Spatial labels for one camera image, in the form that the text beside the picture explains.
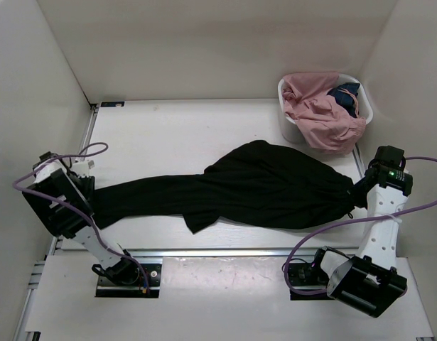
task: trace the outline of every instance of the pink shirt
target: pink shirt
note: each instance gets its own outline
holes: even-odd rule
[[[310,147],[348,154],[365,131],[364,117],[354,118],[327,92],[337,72],[294,73],[283,77],[284,112],[296,121]]]

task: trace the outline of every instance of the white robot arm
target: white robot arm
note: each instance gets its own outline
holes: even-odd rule
[[[403,209],[412,189],[412,176],[404,172],[403,154],[403,150],[391,146],[379,147],[365,177],[350,192],[356,206],[367,208],[368,217]],[[367,222],[356,255],[348,257],[323,247],[306,269],[305,264],[300,265],[304,267],[301,270],[307,270],[312,278],[327,276],[328,297],[378,317],[406,291],[406,279],[396,272],[400,222],[396,217]]]
[[[40,157],[40,162],[33,167],[36,179],[28,189],[62,200],[92,217],[89,201],[95,188],[95,178],[90,176],[89,170],[93,161],[80,161],[67,166],[61,159],[53,161],[54,157],[51,152]],[[23,196],[53,236],[76,241],[98,259],[99,264],[92,267],[96,274],[116,285],[128,285],[138,280],[141,270],[129,259],[130,254],[77,213],[37,195],[23,192]]]

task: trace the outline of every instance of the laundry basket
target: laundry basket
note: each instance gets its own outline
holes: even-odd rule
[[[337,87],[338,85],[347,82],[360,83],[354,77],[340,73],[335,86]],[[278,98],[280,101],[280,110],[279,110],[278,118],[279,118],[281,133],[283,134],[283,137],[287,141],[293,144],[305,143],[306,142],[305,138],[303,137],[301,131],[298,129],[296,122],[290,116],[284,113],[284,101],[283,101],[283,95],[281,93],[283,87],[284,87],[284,80],[281,79],[280,83],[278,83]],[[360,83],[358,93],[359,94],[357,96],[357,101],[359,101],[359,116],[364,117],[367,120],[367,124],[369,124],[373,119],[373,110],[369,105],[367,94],[365,93],[365,89],[362,83]]]

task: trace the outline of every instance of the black cloth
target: black cloth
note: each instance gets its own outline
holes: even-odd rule
[[[96,190],[100,229],[124,217],[183,215],[196,233],[219,217],[260,227],[304,229],[341,218],[352,180],[300,151],[245,144],[201,175],[166,175]]]
[[[345,94],[344,92],[341,92],[340,90],[345,89],[357,97],[359,94],[357,92],[359,87],[360,87],[359,83],[349,82],[349,83],[341,84],[341,85],[338,85],[337,87],[334,87],[327,94],[329,94],[330,96],[334,96],[337,104],[339,104],[343,108],[345,108],[347,113],[356,119],[357,116],[355,116],[354,99],[350,95]]]

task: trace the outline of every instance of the white table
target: white table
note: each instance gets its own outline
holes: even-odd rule
[[[297,148],[360,179],[353,154],[315,153],[281,135],[275,99],[138,101],[99,109],[91,142],[109,150],[94,157],[97,188],[156,175],[202,173],[232,149],[255,139]],[[365,217],[366,210],[355,210]],[[278,249],[293,247],[308,231],[264,229],[219,221],[192,234],[182,217],[137,217],[119,221],[104,233],[126,249]],[[305,247],[357,247],[363,226],[350,225],[312,238]],[[62,249],[81,249],[65,240]]]
[[[40,341],[396,340],[432,336],[407,259],[406,295],[379,318],[338,301],[290,301],[285,258],[165,258],[160,298],[95,298],[86,252],[49,256],[26,326]]]

